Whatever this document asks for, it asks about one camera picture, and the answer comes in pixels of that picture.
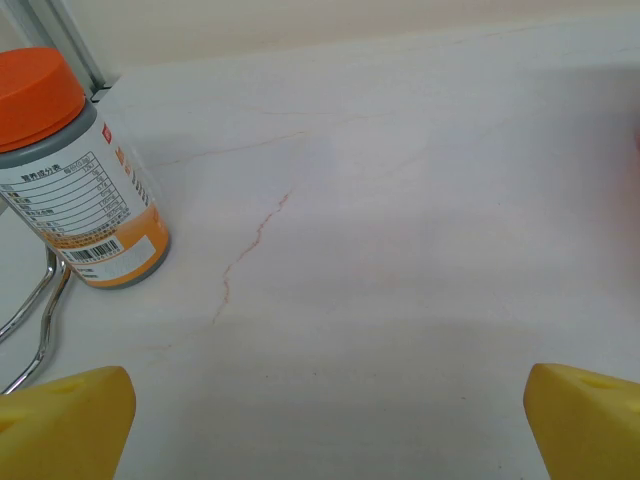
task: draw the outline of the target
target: marble surface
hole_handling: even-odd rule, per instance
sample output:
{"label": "marble surface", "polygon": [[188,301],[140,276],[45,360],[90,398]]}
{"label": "marble surface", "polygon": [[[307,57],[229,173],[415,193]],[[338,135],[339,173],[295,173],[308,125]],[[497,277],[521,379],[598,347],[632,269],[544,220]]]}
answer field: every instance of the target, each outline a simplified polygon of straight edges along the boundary
{"label": "marble surface", "polygon": [[[99,107],[173,248],[130,289],[73,282],[42,380],[129,371],[120,480],[546,478],[531,366],[640,380],[639,22],[125,74]],[[0,231],[8,317],[44,255],[13,212]]]}

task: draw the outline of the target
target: supplement bottle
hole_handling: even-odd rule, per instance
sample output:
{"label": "supplement bottle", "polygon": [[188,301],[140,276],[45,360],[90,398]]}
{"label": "supplement bottle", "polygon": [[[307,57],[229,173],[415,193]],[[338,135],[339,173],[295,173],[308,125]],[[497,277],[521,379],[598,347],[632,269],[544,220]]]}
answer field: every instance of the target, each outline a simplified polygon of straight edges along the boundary
{"label": "supplement bottle", "polygon": [[0,195],[92,287],[137,283],[168,253],[152,197],[57,50],[0,53]]}

